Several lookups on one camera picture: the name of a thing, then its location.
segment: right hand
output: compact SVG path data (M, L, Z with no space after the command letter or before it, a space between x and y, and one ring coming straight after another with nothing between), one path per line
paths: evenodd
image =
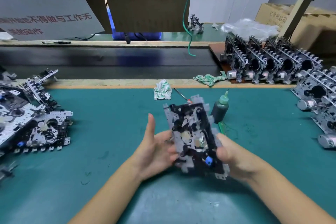
M257 155L244 149L227 136L217 134L217 138L221 141L222 147L218 147L217 157L230 167L230 176L249 182L251 179L260 173L267 164Z

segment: left hand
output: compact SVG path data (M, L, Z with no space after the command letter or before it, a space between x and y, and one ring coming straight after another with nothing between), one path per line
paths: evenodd
M178 158L176 152L168 151L172 143L166 142L171 137L171 130L154 135L155 120L148 114L148 123L142 142L130 157L141 181L149 179L166 170Z

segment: blue plastic bin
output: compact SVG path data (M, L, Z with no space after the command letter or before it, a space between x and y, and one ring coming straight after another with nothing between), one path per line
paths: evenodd
M110 9L107 8L107 13L108 13L108 17L110 19L110 23L111 23L111 28L112 28L112 38L115 40L125 40L125 34L124 32L117 32L116 28L114 27L114 23L112 20L112 15L110 12ZM154 40L160 40L162 37L162 32L155 32L155 33L146 33L146 32L141 32L142 35L149 41L154 41ZM127 32L129 38L133 41L145 41L145 39L143 39L143 37L136 32L136 35L138 37L135 36L134 32Z

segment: green anti-static mat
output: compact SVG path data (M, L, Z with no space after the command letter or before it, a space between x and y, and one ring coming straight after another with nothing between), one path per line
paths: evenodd
M212 107L225 89L180 89L200 94ZM14 156L15 177L0 187L1 224L68 222L140 143L148 113L157 132L168 129L164 103L152 89L52 90L73 111L71 144L61 151ZM321 133L301 112L287 89L230 89L227 135L283 173L333 217L336 152L317 143ZM171 169L144 184L120 223L278 223L248 188L226 181L191 177Z

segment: sign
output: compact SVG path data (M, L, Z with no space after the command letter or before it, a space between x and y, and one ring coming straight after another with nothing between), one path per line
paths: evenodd
M0 0L0 28L18 40L87 37L104 31L86 0Z

